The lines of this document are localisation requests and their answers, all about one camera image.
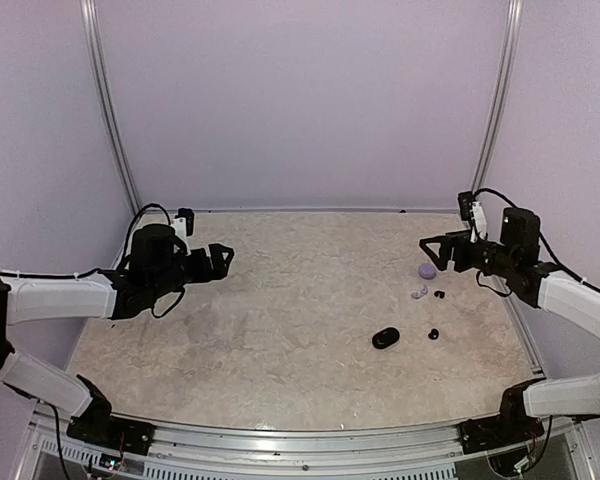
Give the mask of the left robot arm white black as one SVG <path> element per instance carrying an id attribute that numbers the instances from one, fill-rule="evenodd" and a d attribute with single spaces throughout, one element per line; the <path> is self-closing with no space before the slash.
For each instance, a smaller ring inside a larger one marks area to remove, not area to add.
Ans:
<path id="1" fill-rule="evenodd" d="M 192 249 L 190 234 L 176 223 L 145 225 L 109 270 L 66 276 L 0 271 L 0 382 L 68 413 L 98 444 L 113 443 L 120 424 L 106 396 L 86 378 L 17 350 L 7 329 L 39 320 L 129 320 L 153 312 L 164 296 L 182 297 L 190 284 L 224 279 L 234 250 L 218 243 Z"/>

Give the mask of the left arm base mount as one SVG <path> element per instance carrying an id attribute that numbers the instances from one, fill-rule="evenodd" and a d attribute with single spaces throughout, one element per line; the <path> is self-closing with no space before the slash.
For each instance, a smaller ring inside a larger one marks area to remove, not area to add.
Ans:
<path id="1" fill-rule="evenodd" d="M 147 456 L 155 426 L 151 423 L 111 416 L 102 426 L 72 419 L 67 435 L 84 443 L 127 454 Z"/>

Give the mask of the black earbud charging case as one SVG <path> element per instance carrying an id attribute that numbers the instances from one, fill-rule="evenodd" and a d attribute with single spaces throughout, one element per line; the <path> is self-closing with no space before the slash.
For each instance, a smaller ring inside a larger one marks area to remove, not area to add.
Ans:
<path id="1" fill-rule="evenodd" d="M 372 346 L 377 350 L 385 350 L 400 340 L 400 332 L 395 327 L 386 327 L 372 336 Z"/>

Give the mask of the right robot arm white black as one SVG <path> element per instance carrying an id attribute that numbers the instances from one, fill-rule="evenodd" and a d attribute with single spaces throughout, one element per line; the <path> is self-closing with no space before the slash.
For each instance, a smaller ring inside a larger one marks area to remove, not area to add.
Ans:
<path id="1" fill-rule="evenodd" d="M 532 211 L 508 207 L 503 211 L 500 240 L 481 236 L 481 205 L 471 207 L 467 230 L 424 238 L 419 247 L 435 267 L 449 264 L 456 272 L 475 270 L 502 279 L 528 306 L 558 315 L 600 340 L 600 293 L 564 267 L 539 260 L 540 218 Z M 600 416 L 600 373 L 558 380 L 541 380 L 514 387 L 513 404 L 493 419 L 491 433 L 503 444 L 526 432 L 531 418 Z"/>

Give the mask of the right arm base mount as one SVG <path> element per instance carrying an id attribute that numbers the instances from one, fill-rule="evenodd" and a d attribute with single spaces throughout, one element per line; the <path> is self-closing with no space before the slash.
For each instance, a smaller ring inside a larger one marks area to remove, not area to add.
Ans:
<path id="1" fill-rule="evenodd" d="M 544 435 L 540 420 L 510 422 L 499 415 L 463 421 L 458 425 L 458 431 L 465 455 L 506 447 Z"/>

